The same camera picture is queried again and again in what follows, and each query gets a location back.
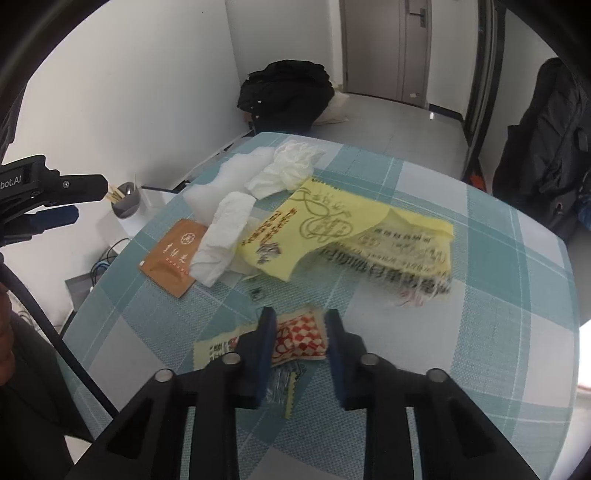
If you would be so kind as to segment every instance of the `red and white packet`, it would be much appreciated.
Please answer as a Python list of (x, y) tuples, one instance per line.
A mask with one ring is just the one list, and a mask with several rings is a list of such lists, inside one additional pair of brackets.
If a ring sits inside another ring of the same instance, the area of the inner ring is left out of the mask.
[(274, 367), (291, 360), (324, 360), (327, 348), (322, 309), (308, 306), (277, 317), (277, 338), (272, 354)]

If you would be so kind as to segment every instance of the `gray cup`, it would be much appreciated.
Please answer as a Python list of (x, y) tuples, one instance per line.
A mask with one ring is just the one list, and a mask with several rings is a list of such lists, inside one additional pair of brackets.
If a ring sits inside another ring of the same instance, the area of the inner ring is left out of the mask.
[(125, 197), (117, 203), (112, 203), (111, 208), (117, 218), (129, 218), (138, 211), (141, 200), (139, 190), (135, 188), (135, 185), (131, 181), (119, 185), (119, 190), (121, 190)]

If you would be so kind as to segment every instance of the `plaid tablecloth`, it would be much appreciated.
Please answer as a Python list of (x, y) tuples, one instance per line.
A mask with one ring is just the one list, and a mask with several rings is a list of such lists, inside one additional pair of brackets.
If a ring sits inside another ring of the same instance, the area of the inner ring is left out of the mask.
[[(288, 138), (259, 134), (235, 153)], [(264, 305), (278, 313), (305, 303), (337, 308), (346, 329), (360, 334), (369, 351), (403, 369), (448, 371), (538, 476), (548, 478), (569, 426), (579, 357), (579, 312), (563, 242), (450, 177), (359, 148), (307, 140), (326, 150), (315, 171), (325, 182), (454, 225), (449, 298), (402, 306), (354, 272), (304, 259), (287, 284), (266, 275), (243, 280), (226, 273), (212, 288), (195, 283), (176, 300), (143, 275), (138, 263), (177, 220), (191, 217), (178, 195), (101, 278), (66, 343), (121, 408), (156, 370), (192, 370), (196, 340), (256, 321)], [(195, 183), (211, 181), (219, 164)], [(288, 195), (258, 201), (255, 214), (267, 215)], [(99, 434), (109, 416), (65, 365), (63, 370), (83, 417)], [(363, 477), (365, 415), (338, 407), (325, 362), (308, 364), (291, 420), (281, 413), (276, 407), (238, 413), (242, 479)], [(186, 475), (186, 460), (183, 465)]]

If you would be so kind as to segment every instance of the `gray floor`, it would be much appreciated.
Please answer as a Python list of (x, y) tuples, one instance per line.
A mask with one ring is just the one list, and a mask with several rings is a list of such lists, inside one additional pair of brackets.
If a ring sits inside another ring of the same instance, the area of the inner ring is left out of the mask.
[(362, 95), (350, 96), (346, 112), (348, 122), (315, 125), (308, 135), (400, 158), (456, 179), (462, 175), (467, 144), (459, 121)]

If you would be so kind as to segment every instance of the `brown packet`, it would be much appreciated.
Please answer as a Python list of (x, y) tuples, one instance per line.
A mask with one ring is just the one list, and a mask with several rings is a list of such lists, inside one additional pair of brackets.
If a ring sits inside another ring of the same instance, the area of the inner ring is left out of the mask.
[(179, 220), (139, 264), (139, 269), (174, 297), (180, 298), (195, 279), (189, 264), (207, 227), (192, 220)]

